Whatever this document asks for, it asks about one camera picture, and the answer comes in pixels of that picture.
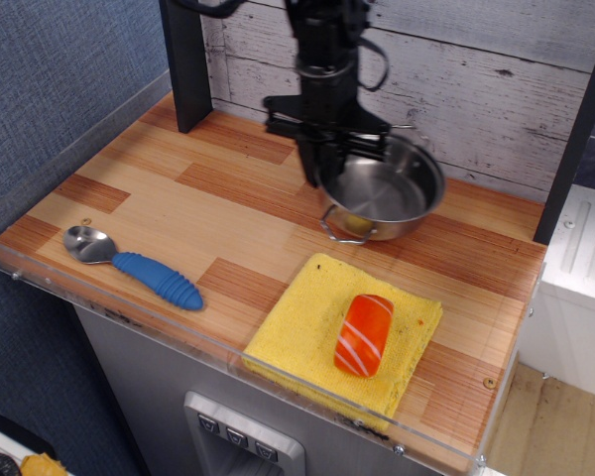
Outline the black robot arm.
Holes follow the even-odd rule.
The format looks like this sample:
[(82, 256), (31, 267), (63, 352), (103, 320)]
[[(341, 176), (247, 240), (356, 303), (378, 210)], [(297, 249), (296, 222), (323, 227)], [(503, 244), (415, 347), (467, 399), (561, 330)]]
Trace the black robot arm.
[(288, 1), (297, 40), (298, 95), (268, 96), (267, 131), (292, 138), (306, 180), (337, 175), (346, 157), (364, 152), (381, 160), (391, 125), (358, 99), (359, 50), (385, 53), (362, 37), (369, 27), (365, 1)]

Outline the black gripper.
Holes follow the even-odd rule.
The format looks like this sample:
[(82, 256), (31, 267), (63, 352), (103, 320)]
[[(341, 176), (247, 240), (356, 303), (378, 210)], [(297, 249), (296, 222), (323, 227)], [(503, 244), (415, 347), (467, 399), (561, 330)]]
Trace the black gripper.
[(270, 132), (292, 138), (306, 181), (332, 185), (344, 172), (348, 155), (381, 161), (391, 126), (358, 100), (358, 70), (302, 70), (300, 92), (267, 96)]

